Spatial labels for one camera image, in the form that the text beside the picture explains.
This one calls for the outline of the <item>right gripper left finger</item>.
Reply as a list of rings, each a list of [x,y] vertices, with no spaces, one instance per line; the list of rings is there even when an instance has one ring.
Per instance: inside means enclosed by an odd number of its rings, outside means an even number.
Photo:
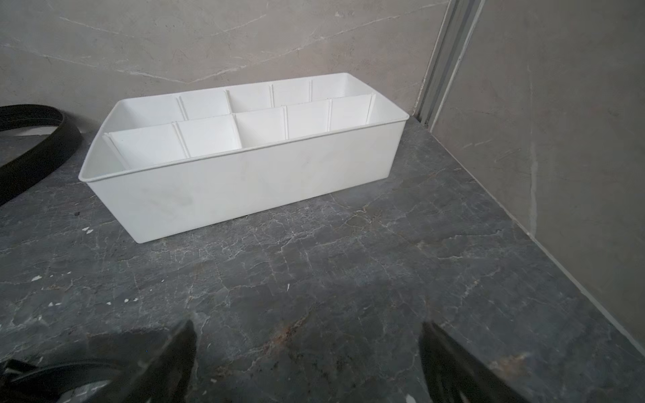
[[[183,402],[197,354],[193,321],[178,322],[95,394],[97,402]]]

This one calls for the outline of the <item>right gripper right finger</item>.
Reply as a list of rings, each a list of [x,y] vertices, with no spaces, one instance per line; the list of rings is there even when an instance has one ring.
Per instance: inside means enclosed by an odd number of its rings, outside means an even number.
[[[428,394],[434,402],[525,402],[435,322],[424,322],[418,339]]]

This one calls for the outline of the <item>long black leather belt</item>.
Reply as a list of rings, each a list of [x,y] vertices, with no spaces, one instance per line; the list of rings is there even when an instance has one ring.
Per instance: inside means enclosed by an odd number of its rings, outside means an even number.
[[[1,203],[24,193],[66,163],[82,144],[78,127],[64,112],[39,104],[1,107],[1,131],[54,126],[33,148],[1,166]]]

